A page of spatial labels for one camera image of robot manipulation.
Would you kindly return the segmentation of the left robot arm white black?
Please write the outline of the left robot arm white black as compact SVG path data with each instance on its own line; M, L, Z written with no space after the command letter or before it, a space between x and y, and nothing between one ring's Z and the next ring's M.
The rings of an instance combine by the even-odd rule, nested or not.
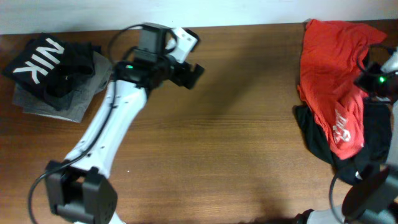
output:
M50 161L38 178L51 213L70 223L121 222L109 176L131 123L164 81L192 89L204 72L186 61L200 43L194 31L152 23L138 28L138 44L112 63L111 81L88 129L63 161Z

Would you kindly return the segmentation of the red printed t-shirt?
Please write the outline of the red printed t-shirt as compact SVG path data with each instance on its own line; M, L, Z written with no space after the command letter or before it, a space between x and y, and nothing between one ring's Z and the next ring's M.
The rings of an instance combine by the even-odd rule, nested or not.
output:
M371 44L387 34L363 23L319 21L305 27L300 59L301 100L311 109L326 141L341 160L364 146L364 103L367 93L354 84Z

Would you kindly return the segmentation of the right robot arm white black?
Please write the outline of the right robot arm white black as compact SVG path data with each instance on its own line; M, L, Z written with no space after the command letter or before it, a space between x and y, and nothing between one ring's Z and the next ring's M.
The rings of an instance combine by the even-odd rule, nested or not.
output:
M326 137L306 106L295 108L308 149L335 170L330 209L307 210L294 223L397 223L397 48L385 47L382 65L365 60L354 84L363 100L365 146L350 159L329 151Z

